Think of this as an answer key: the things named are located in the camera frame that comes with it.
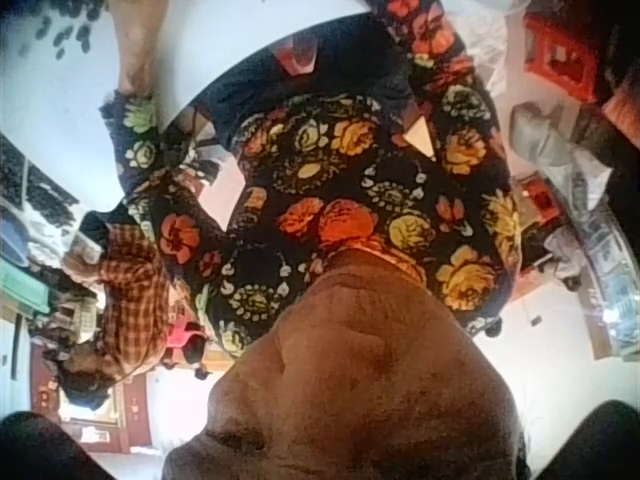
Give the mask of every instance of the orange flower pattern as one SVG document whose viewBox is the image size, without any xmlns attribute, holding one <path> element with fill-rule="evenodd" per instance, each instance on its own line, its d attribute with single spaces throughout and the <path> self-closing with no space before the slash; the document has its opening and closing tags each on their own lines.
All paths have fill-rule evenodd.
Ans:
<svg viewBox="0 0 640 480">
<path fill-rule="evenodd" d="M 191 259 L 193 250 L 199 244 L 200 229 L 195 226 L 193 218 L 171 213 L 162 222 L 160 249 L 167 255 L 175 256 L 180 265 Z"/>
<path fill-rule="evenodd" d="M 136 220 L 169 277 L 234 357 L 345 250 L 397 265 L 470 334 L 510 296 L 520 225 L 491 98 L 437 1 L 370 3 L 412 60 L 406 95 L 380 93 L 381 74 L 363 94 L 312 91 L 241 119 L 224 146 L 247 185 L 226 230 L 176 183 L 156 127 L 113 122 L 126 203 L 145 206 Z M 129 100 L 116 94 L 114 112 Z M 422 119 L 428 157 L 404 135 Z M 145 168 L 136 145 L 155 152 Z"/>
</svg>

